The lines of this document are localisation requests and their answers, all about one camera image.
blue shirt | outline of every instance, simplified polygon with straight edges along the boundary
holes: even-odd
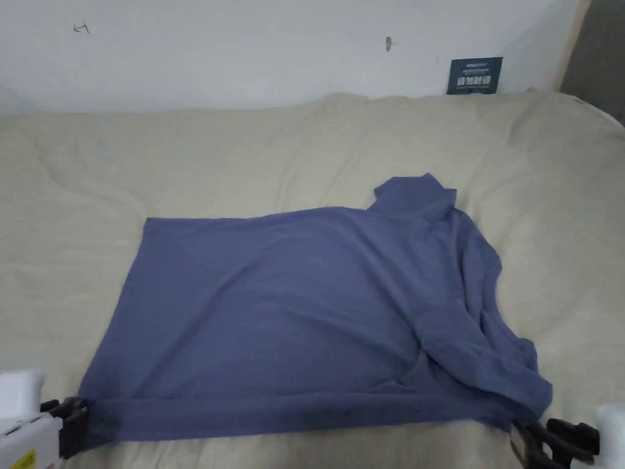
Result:
[[[146,221],[80,395],[91,442],[538,419],[551,385],[495,301],[456,192],[393,178],[369,209]]]

printed label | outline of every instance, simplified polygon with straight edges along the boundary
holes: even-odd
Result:
[[[30,450],[20,459],[15,461],[11,469],[33,469],[37,465],[37,452]]]
[[[447,94],[493,94],[497,91],[503,57],[451,61]]]

yellow warning label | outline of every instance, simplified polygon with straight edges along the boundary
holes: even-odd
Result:
[[[30,450],[20,459],[18,459],[11,469],[33,469],[37,465],[37,453]]]

dark blue sign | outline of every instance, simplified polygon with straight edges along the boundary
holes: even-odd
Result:
[[[451,61],[447,94],[494,94],[503,57]]]

bed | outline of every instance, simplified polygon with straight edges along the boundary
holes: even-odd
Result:
[[[383,98],[291,108],[0,118],[1,367],[75,394],[146,217],[363,208],[432,173],[497,249],[504,319],[554,385],[546,416],[625,400],[625,129],[558,93]],[[90,468],[518,467],[471,421],[121,443]]]

